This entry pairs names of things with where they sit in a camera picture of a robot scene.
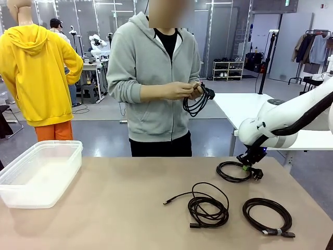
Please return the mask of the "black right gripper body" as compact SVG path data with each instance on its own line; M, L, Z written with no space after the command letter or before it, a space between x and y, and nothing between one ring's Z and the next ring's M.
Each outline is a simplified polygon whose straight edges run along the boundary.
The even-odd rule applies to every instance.
M236 158L244 166L253 166L267 155L266 150L266 147L247 146L246 152L238 155Z

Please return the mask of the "person left hand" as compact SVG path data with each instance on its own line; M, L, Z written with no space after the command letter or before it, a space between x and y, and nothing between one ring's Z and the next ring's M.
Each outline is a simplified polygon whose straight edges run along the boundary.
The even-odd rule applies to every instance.
M201 87L201 83L200 82L193 83L192 85L193 85L193 91L190 94L189 99L190 100L195 100L195 99L197 99L197 98L199 98L199 97L202 96L203 89Z

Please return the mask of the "person right hand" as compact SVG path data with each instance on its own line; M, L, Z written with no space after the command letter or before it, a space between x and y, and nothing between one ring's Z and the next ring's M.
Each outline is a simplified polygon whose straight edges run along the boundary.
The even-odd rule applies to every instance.
M171 82L160 85L157 89L156 97L158 99L178 100L190 97L194 87L189 83Z

